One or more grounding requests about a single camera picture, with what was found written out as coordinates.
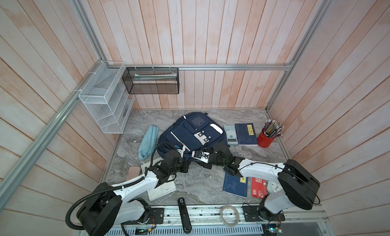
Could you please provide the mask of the blue book yellow label front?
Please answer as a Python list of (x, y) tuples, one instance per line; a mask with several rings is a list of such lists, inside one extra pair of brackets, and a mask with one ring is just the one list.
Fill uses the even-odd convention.
[(222, 190), (230, 194), (247, 198), (248, 181), (245, 177), (237, 177), (225, 173)]

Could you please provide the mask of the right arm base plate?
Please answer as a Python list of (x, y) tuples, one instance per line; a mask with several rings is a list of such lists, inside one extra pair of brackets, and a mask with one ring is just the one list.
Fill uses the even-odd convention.
[(246, 222), (285, 221), (285, 215), (283, 214), (283, 212), (280, 212), (279, 214), (273, 214), (267, 211), (265, 208), (261, 207), (260, 205), (252, 206), (250, 204), (244, 203), (242, 205), (242, 210)]

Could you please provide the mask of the navy blue student backpack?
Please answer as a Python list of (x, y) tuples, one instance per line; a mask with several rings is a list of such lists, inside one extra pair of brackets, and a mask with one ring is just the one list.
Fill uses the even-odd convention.
[(226, 132), (207, 113), (192, 112), (180, 117), (159, 137), (157, 152), (161, 158), (174, 146), (186, 149), (183, 157), (194, 160), (192, 152), (202, 148), (212, 149), (216, 143), (227, 144)]

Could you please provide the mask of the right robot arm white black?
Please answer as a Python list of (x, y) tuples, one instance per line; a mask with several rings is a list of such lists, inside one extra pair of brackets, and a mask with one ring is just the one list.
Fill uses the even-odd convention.
[(291, 207), (309, 211), (320, 203), (316, 202), (320, 182), (293, 159), (285, 163), (256, 162), (234, 156), (224, 143), (215, 144), (213, 149), (194, 151), (192, 157), (203, 162), (206, 168), (220, 166), (232, 176), (264, 179), (280, 185), (280, 191), (261, 200), (258, 212), (262, 220), (272, 221)]

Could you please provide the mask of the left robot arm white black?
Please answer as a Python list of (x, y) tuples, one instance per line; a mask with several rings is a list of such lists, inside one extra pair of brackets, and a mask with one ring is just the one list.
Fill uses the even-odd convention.
[(113, 226), (128, 221), (146, 221), (150, 206), (138, 196), (145, 191), (172, 182), (171, 176), (186, 173), (188, 159), (184, 158), (185, 145), (170, 146), (162, 161), (151, 164), (144, 174), (126, 182), (99, 184), (96, 189), (76, 201), (65, 217), (66, 225), (90, 236), (104, 236)]

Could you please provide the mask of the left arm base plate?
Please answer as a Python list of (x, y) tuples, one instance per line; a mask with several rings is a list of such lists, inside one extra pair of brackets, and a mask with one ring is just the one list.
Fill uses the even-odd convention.
[(152, 225), (154, 222), (155, 224), (163, 224), (164, 222), (164, 212), (165, 209), (162, 207), (157, 207), (157, 208), (151, 208), (146, 211), (144, 215), (141, 216), (140, 219), (138, 220), (133, 220), (133, 221), (127, 221), (124, 223), (124, 225)]

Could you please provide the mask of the white Robinson Crusoe book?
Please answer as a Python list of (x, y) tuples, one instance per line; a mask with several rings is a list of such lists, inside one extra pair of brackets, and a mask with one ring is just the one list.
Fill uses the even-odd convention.
[[(160, 157), (156, 158), (153, 161), (153, 164), (155, 165), (155, 163), (157, 163), (159, 161), (162, 161), (162, 160), (163, 159), (160, 158)], [(149, 166), (150, 166), (150, 162), (143, 164), (141, 166), (142, 172), (145, 173), (146, 168), (148, 168)], [(172, 181), (172, 182), (169, 182), (169, 183), (164, 183), (163, 185), (159, 186), (158, 188), (155, 188), (155, 189), (147, 191), (147, 194), (148, 194), (149, 200), (153, 201), (153, 200), (156, 200), (156, 199), (158, 199), (160, 197), (168, 195), (169, 193), (172, 193), (174, 191), (176, 191), (176, 185)]]

